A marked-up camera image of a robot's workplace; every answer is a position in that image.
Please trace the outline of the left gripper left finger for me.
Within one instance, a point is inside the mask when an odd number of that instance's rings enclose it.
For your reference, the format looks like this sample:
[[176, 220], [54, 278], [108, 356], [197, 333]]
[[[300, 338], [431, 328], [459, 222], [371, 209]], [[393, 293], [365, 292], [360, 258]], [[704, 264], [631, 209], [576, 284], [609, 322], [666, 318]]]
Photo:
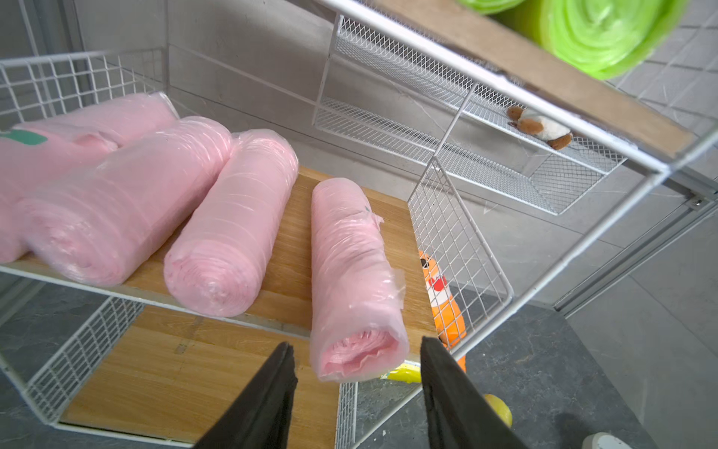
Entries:
[[294, 406], [295, 351], [280, 343], [196, 448], [285, 448]]

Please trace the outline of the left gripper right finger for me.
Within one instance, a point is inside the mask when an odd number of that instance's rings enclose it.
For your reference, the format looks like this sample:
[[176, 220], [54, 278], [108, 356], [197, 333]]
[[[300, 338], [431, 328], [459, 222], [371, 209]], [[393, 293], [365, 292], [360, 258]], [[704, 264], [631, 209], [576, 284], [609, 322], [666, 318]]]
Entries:
[[422, 339], [420, 359], [430, 447], [525, 447], [439, 339]]

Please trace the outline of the pink roll small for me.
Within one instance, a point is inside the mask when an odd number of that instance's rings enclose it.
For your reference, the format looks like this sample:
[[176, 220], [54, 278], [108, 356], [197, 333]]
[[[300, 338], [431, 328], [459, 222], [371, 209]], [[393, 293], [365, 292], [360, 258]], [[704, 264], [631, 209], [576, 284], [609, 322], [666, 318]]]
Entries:
[[28, 252], [12, 223], [13, 206], [37, 187], [91, 166], [138, 138], [179, 119], [163, 93], [134, 94], [1, 133], [1, 261]]

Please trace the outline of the green roll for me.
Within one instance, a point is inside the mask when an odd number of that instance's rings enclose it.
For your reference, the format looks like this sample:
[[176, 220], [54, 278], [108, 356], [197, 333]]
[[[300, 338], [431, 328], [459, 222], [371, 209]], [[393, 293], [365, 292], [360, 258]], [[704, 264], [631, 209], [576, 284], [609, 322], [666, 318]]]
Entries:
[[651, 56], [688, 6], [669, 0], [524, 1], [494, 19], [575, 69], [609, 80]]
[[494, 15], [513, 9], [525, 0], [459, 0], [459, 3], [482, 15]]

